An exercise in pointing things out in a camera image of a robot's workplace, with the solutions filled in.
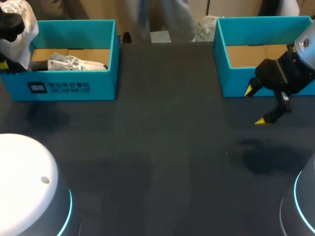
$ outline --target small round hole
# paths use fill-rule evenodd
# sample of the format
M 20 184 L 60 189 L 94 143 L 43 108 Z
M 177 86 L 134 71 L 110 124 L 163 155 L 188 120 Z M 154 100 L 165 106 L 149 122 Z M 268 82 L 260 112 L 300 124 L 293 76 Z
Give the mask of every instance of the small round hole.
M 46 176 L 42 176 L 42 177 L 40 178 L 40 180 L 41 180 L 43 183 L 45 183 L 45 184 L 49 184 L 49 183 L 50 183 L 49 178 L 47 178 Z

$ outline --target teal box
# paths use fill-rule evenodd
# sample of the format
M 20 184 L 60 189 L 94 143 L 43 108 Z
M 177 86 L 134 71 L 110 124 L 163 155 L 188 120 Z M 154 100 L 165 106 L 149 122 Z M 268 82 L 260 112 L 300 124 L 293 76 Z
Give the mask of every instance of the teal box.
M 219 18 L 214 54 L 224 97 L 244 97 L 256 67 L 232 67 L 227 46 L 291 44 L 312 23 L 308 16 Z M 298 95 L 315 95 L 315 81 Z M 274 96 L 263 88 L 256 96 Z
M 35 49 L 110 49 L 108 71 L 36 71 L 3 74 L 15 101 L 114 100 L 119 41 L 114 20 L 38 21 Z

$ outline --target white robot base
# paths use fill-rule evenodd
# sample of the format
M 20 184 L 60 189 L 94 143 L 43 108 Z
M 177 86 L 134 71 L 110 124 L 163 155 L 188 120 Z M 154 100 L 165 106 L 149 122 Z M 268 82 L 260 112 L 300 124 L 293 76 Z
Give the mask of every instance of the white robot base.
M 47 148 L 1 134 L 0 157 L 0 236 L 80 235 L 71 191 Z
M 280 206 L 284 236 L 315 235 L 315 154 L 298 175 Z

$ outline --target glowing blue light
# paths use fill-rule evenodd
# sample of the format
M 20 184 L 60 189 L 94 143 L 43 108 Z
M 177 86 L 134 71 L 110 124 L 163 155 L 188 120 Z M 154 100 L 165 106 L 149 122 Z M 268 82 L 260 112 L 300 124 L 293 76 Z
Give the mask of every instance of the glowing blue light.
M 65 223 L 64 223 L 63 227 L 61 228 L 60 232 L 57 234 L 57 236 L 61 236 L 63 234 L 64 229 L 67 227 L 67 224 L 68 224 L 69 219 L 70 219 L 70 215 L 71 215 L 71 211 L 72 211 L 72 195 L 71 195 L 71 191 L 70 190 L 69 190 L 69 193 L 70 193 L 70 210 L 69 210 L 69 213 L 68 213 L 68 217 L 65 220 Z
M 310 230 L 315 234 L 315 230 L 313 229 L 313 227 L 309 224 L 309 222 L 307 222 L 307 220 L 305 219 L 300 207 L 299 207 L 299 204 L 297 203 L 297 199 L 296 199 L 296 183 L 297 183 L 297 180 L 299 179 L 300 177 L 300 174 L 302 173 L 302 171 L 299 173 L 299 175 L 297 176 L 296 178 L 296 181 L 295 181 L 295 184 L 294 184 L 294 200 L 295 200 L 295 204 L 296 204 L 296 207 L 297 207 L 297 210 L 299 211 L 300 213 L 300 216 L 302 217 L 302 219 L 304 220 L 305 224 L 310 228 Z

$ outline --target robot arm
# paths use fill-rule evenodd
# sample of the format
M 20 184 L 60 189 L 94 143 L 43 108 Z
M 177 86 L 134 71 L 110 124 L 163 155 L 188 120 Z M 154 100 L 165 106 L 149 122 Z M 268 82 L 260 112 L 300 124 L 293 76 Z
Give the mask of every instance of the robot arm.
M 289 98 L 315 79 L 315 23 L 312 23 L 277 60 L 265 59 L 251 78 L 246 97 L 265 87 L 274 92 L 277 106 L 256 124 L 275 123 L 284 113 L 291 112 Z

